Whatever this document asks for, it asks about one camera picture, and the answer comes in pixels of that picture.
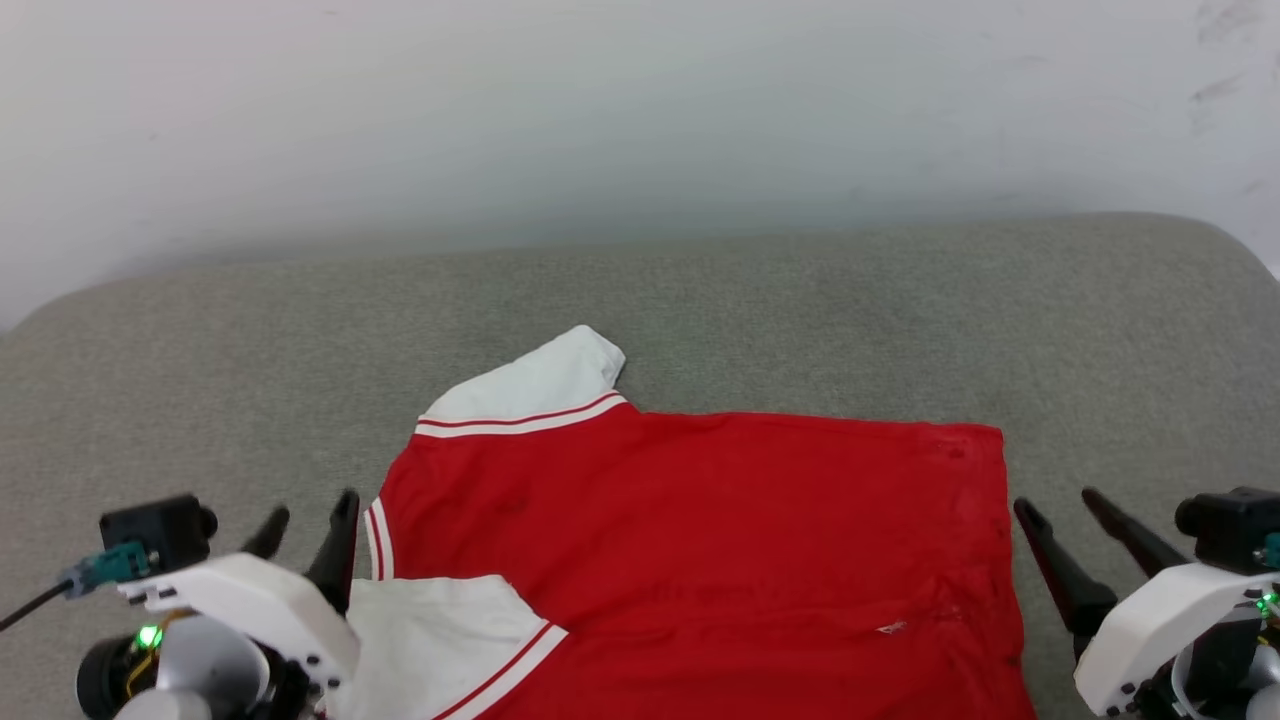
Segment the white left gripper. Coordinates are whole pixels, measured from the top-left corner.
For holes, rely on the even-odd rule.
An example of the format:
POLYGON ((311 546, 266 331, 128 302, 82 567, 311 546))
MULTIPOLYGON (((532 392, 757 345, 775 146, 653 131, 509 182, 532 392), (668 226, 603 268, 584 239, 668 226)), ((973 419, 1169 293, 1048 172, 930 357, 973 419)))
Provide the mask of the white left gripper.
POLYGON ((257 641, 283 659, 306 664, 312 683, 325 688, 355 676, 360 642, 346 615, 355 575, 360 496, 343 489, 312 562, 300 574, 273 560, 291 521, 276 505, 237 553, 122 583, 128 600, 141 597, 150 612, 193 610, 257 641))

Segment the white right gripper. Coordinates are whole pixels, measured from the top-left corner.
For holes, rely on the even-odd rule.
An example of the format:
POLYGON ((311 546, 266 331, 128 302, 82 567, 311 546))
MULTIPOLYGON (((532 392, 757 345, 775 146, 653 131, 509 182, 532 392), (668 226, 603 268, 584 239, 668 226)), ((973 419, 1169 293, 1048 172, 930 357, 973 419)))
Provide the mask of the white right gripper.
POLYGON ((1120 602, 1059 543, 1052 523, 1032 501, 1015 498, 1012 512, 1065 629, 1074 642, 1089 643, 1074 671, 1075 687, 1092 714, 1105 716, 1126 703, 1125 685, 1153 678, 1245 602, 1247 591, 1277 582, 1279 573, 1248 577, 1190 564, 1097 488, 1085 487, 1082 501, 1101 529, 1152 578, 1120 602))

